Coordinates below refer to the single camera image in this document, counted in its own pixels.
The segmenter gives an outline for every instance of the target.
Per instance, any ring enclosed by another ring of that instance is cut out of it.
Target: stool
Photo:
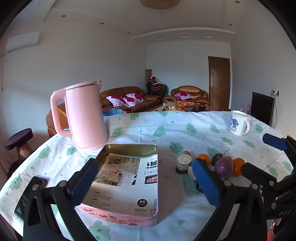
[[[17,148],[17,156],[20,163],[22,163],[26,158],[33,153],[32,148],[27,143],[28,140],[32,139],[33,132],[31,128],[24,129],[19,131],[10,137],[6,142],[6,149],[12,150]]]

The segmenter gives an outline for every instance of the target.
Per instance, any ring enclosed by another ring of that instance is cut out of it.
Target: black monitor
[[[250,115],[271,126],[274,114],[274,100],[273,97],[253,92]]]

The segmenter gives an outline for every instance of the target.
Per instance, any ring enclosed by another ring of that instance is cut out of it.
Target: white mug
[[[230,132],[237,136],[245,135],[250,131],[250,122],[248,121],[250,115],[239,110],[231,111]]]

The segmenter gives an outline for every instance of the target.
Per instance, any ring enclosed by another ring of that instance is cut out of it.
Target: black phone
[[[28,203],[28,197],[30,191],[32,190],[32,186],[34,184],[39,184],[41,187],[45,187],[48,181],[45,178],[34,176],[32,177],[31,181],[27,185],[26,189],[22,193],[21,198],[19,199],[17,206],[15,208],[15,215],[18,216],[22,221],[25,218],[25,211]]]

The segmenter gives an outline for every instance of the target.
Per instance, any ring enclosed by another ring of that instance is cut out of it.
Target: brown leather sofa
[[[142,103],[139,103],[135,107],[125,107],[125,106],[119,106],[116,107],[116,109],[122,109],[130,112],[142,112],[146,111],[158,104],[161,103],[161,97],[160,96],[153,96],[153,95],[146,95],[143,90],[141,90],[138,87],[135,86],[129,86],[129,87],[121,87],[121,88],[114,88],[110,90],[103,91],[100,93],[100,102],[102,106],[102,110],[108,110],[112,109],[113,105],[112,103],[107,100],[105,97],[107,96],[124,96],[126,94],[130,93],[139,93],[143,99],[145,100]],[[65,103],[59,104],[58,106],[58,114],[59,114],[59,120],[61,122],[61,127],[65,128],[68,127],[68,120],[67,120],[67,114],[65,110]],[[49,137],[54,136],[57,132],[54,128],[54,123],[52,119],[52,111],[50,110],[48,115],[46,116],[46,124],[47,124],[47,132],[49,134]]]
[[[102,110],[105,111],[105,110],[114,108],[112,103],[109,100],[107,100],[106,97],[125,96],[126,94],[131,94],[131,93],[140,94],[145,101],[137,104],[134,107],[118,106],[118,107],[115,107],[115,109],[122,109],[125,111],[129,111],[131,113],[143,112],[161,103],[160,96],[146,95],[145,91],[141,90],[139,87],[128,86],[128,87],[114,88],[114,89],[106,90],[100,93],[100,102],[101,102]]]
[[[204,111],[210,110],[211,104],[210,104],[210,100],[208,99],[208,93],[206,91],[201,90],[198,87],[191,86],[191,85],[180,86],[176,89],[172,89],[170,92],[170,95],[163,98],[163,103],[168,101],[180,102],[180,100],[177,100],[175,97],[175,94],[180,92],[187,92],[193,97],[193,99],[183,100],[183,102],[195,103],[195,107],[197,109],[202,107]]]

